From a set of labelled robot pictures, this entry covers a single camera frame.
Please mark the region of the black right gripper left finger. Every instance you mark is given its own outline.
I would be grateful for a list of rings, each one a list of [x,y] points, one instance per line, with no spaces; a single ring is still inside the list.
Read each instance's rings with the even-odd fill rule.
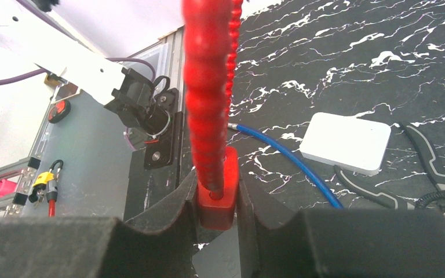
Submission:
[[[0,277],[190,277],[196,174],[126,222],[0,218]]]

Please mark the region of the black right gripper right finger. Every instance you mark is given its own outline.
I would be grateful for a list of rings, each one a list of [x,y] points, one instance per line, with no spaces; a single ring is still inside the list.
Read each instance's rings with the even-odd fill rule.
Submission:
[[[293,211],[255,183],[237,199],[243,277],[445,277],[445,219],[425,211]]]

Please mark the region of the red cable lock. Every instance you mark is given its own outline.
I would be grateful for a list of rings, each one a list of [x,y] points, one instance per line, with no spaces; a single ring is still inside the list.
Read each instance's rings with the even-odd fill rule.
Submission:
[[[232,1],[183,1],[184,82],[201,225],[227,230],[239,186],[236,149],[227,146],[227,59]]]

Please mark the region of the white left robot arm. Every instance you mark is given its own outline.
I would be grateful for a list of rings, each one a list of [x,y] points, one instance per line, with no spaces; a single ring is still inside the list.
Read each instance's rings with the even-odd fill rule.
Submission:
[[[105,58],[26,15],[20,2],[0,1],[0,48],[77,85],[128,128],[158,137],[170,126],[170,113],[154,100],[154,78]]]

